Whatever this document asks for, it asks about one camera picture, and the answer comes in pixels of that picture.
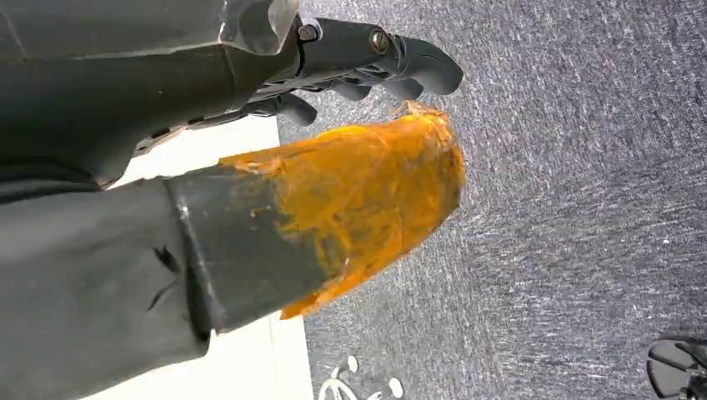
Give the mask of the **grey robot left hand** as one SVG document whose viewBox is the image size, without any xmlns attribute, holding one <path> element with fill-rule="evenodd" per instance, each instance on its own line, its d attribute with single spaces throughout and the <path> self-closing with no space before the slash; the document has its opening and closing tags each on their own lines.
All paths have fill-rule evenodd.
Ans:
<svg viewBox="0 0 707 400">
<path fill-rule="evenodd" d="M 79 399 L 202 357 L 213 333 L 331 302 L 459 205 L 462 68 L 296 1 L 1 4 L 1 396 Z M 130 160 L 297 96 L 379 85 L 408 111 L 118 187 Z"/>
</svg>

